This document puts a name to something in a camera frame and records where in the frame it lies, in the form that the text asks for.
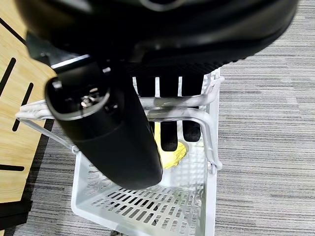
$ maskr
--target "gray carpet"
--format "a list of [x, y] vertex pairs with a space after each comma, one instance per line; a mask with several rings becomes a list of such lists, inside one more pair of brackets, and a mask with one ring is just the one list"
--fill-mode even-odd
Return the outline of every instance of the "gray carpet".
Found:
[[[315, 236], [314, 15], [315, 1], [301, 1], [279, 40], [221, 70], [216, 236]], [[28, 222], [6, 234], [109, 235], [71, 211], [74, 155], [45, 145], [26, 189]]]

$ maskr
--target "white plastic basket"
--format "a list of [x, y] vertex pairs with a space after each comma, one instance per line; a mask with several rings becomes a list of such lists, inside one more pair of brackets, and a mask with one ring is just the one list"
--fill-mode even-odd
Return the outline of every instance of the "white plastic basket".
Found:
[[[182, 122], [178, 121], [178, 139], [187, 146], [188, 152], [178, 166], [164, 170], [158, 185], [137, 191], [121, 188], [72, 147], [77, 153], [71, 199], [73, 212], [128, 236], [213, 236], [217, 170], [221, 168], [217, 152], [220, 83], [212, 88], [208, 85], [219, 77], [219, 70], [208, 76], [203, 88], [205, 94], [190, 97], [192, 103], [184, 98], [173, 98], [169, 103], [160, 100], [161, 106], [175, 103], [184, 107], [211, 101], [201, 107], [208, 114], [192, 108], [146, 110], [149, 120], [194, 120], [200, 123], [202, 131], [198, 142], [186, 142]], [[152, 102], [154, 99], [142, 98], [141, 102], [150, 106], [156, 104]], [[42, 114], [49, 118], [49, 111], [43, 106], [38, 103], [24, 106], [17, 118], [70, 148], [59, 137], [26, 120], [39, 119]]]

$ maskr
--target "light wood surface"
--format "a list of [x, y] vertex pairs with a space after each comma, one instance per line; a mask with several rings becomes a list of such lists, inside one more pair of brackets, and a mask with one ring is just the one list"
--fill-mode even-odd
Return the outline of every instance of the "light wood surface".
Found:
[[[17, 15], [12, 3], [9, 4], [11, 1], [5, 2], [8, 4], [1, 4], [0, 17], [22, 33], [25, 27], [15, 18]], [[15, 114], [30, 83], [33, 83], [34, 87], [28, 102], [34, 102], [43, 99], [45, 82], [55, 76], [48, 66], [32, 60], [25, 45], [0, 25], [0, 78], [3, 77], [11, 58], [15, 58], [16, 63], [0, 97], [0, 164], [23, 166], [25, 169], [21, 172], [0, 170], [0, 203], [21, 199], [40, 138], [40, 133], [22, 123], [18, 130], [13, 132]]]
[[26, 26], [23, 24], [14, 0], [1, 0], [0, 17], [21, 37], [25, 38]]

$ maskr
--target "black cylindrical handle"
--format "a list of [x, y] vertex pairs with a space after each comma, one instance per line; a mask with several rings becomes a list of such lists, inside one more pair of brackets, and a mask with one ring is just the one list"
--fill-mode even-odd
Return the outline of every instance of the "black cylindrical handle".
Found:
[[47, 105], [65, 133], [104, 175], [123, 188], [146, 188], [162, 178], [158, 148], [132, 81], [122, 72], [112, 76], [116, 82], [109, 86], [107, 100], [90, 106], [89, 112], [81, 110], [81, 116], [59, 114], [59, 106], [64, 112], [65, 104], [54, 102], [58, 94], [52, 80], [46, 85]]

